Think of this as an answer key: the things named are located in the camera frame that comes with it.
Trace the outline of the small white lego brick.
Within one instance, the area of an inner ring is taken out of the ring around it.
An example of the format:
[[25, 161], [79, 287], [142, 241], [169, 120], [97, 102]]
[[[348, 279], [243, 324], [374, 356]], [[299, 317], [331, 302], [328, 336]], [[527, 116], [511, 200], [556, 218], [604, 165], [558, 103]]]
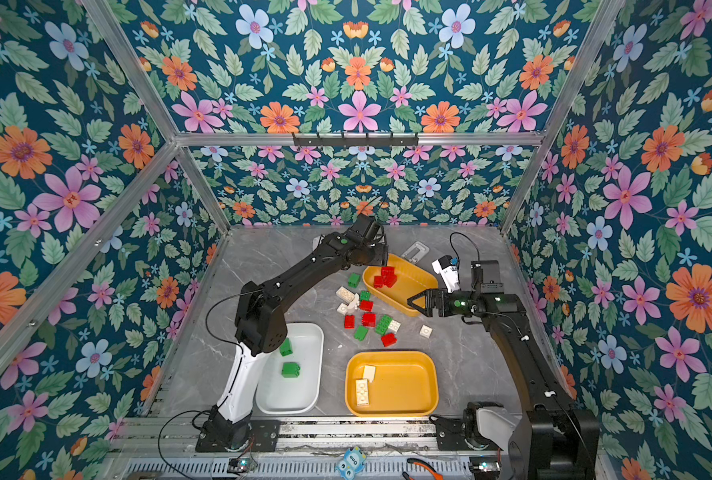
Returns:
[[363, 368], [362, 379], [368, 382], [373, 382], [376, 375], [376, 367], [373, 365], [365, 365]]

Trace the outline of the cream long lego brick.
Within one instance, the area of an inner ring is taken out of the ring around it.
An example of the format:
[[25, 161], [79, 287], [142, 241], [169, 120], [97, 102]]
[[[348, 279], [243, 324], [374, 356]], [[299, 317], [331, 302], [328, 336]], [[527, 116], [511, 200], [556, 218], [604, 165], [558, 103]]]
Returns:
[[355, 381], [356, 405], [359, 407], [370, 405], [369, 384], [368, 379], [357, 379]]

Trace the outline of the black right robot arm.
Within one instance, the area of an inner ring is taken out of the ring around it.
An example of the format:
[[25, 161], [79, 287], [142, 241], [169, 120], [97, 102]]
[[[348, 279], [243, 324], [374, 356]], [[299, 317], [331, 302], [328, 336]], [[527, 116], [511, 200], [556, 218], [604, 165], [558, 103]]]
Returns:
[[440, 447], [498, 448], [505, 464], [476, 467], [480, 478], [595, 478], [597, 416], [577, 407], [560, 384], [534, 338], [521, 299], [505, 293], [498, 263], [473, 261], [469, 290], [460, 286], [459, 265], [449, 255], [434, 261], [443, 286], [417, 293], [407, 303], [426, 317], [458, 316], [467, 325], [482, 325], [505, 359], [521, 412], [511, 414], [497, 402], [482, 401], [469, 403], [461, 419], [434, 416]]

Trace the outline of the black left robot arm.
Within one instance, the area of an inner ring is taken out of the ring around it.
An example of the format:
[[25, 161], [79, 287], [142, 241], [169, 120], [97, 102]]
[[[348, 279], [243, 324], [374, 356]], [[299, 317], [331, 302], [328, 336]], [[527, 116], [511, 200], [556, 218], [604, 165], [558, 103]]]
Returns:
[[198, 452], [237, 452], [250, 444], [255, 395], [271, 355], [288, 336], [287, 312], [321, 281], [352, 267], [385, 266], [385, 227], [360, 214], [343, 232], [332, 231], [306, 257], [260, 284], [250, 281], [236, 295], [236, 347], [226, 387], [199, 427]]

